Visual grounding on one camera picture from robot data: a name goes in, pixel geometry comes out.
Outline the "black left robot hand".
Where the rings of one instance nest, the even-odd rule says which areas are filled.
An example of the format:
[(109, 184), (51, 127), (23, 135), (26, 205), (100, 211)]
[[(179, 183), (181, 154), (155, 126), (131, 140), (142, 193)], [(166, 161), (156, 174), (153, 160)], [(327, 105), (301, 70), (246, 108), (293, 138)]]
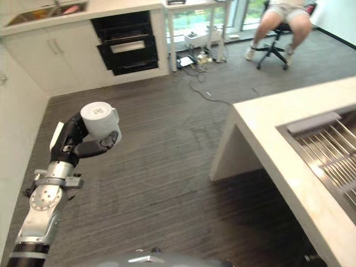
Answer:
[(80, 159), (98, 156), (113, 148), (119, 137), (118, 131), (111, 131), (101, 139), (84, 141), (88, 134), (80, 113), (66, 123), (59, 122), (50, 143), (50, 162), (66, 162), (75, 167)]

